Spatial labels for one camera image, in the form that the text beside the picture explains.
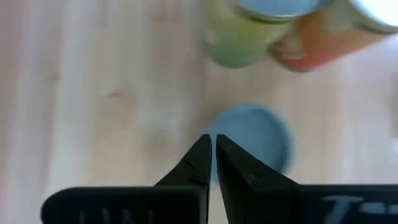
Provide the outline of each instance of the wooden surface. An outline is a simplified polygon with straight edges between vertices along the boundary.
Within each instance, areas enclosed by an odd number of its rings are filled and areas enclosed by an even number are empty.
[[[199,8],[0,2],[1,224],[40,223],[41,203],[67,187],[156,183],[202,127],[241,103],[286,120],[295,181],[398,183],[397,37],[310,73],[267,55],[228,70],[201,52]],[[226,223],[218,189],[210,223]]]

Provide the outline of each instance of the light wood grain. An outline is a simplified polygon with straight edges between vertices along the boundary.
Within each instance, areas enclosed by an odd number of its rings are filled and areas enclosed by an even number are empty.
[[[5,0],[0,18],[1,224],[40,223],[67,187],[156,183],[241,103],[286,120],[295,181],[398,183],[398,37],[310,73],[229,70],[201,51],[197,1]]]

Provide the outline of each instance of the orange can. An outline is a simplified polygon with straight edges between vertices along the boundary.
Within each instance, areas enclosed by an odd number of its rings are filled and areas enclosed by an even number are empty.
[[[398,32],[397,0],[332,0],[299,19],[271,52],[306,72]]]

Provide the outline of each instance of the can lid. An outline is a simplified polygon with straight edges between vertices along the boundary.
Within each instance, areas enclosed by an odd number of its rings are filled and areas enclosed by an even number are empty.
[[[326,2],[329,0],[236,0],[236,5],[259,18],[293,19],[318,9]]]
[[[385,26],[398,27],[397,0],[350,0],[367,18]]]

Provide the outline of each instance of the light blue circular object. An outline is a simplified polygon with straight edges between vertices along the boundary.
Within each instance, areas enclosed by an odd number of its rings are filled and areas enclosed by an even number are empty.
[[[216,137],[224,134],[255,158],[285,174],[290,165],[292,140],[285,124],[261,105],[240,105],[221,113],[205,131],[213,143],[211,179],[218,183]]]

